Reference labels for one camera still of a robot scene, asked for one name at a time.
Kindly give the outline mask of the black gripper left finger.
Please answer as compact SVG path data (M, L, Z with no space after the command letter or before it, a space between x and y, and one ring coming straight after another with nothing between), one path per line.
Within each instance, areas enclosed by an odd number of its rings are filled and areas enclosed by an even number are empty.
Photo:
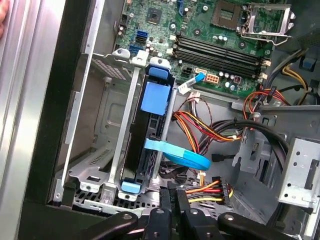
M123 211L79 232L81 240L170 240L172 208L168 189L159 191L159 207L147 208L138 217Z

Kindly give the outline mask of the person hand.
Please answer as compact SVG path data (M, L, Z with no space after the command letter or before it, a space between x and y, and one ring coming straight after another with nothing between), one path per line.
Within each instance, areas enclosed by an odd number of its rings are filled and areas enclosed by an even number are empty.
M4 20L9 10L9 0L0 0L0 38L4 34Z

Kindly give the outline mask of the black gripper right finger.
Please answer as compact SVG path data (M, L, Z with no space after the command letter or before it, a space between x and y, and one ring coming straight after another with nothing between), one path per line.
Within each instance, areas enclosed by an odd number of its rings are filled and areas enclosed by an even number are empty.
M178 234L182 240L293 240L294 237L234 212L217 220L192 208L182 189L174 191Z

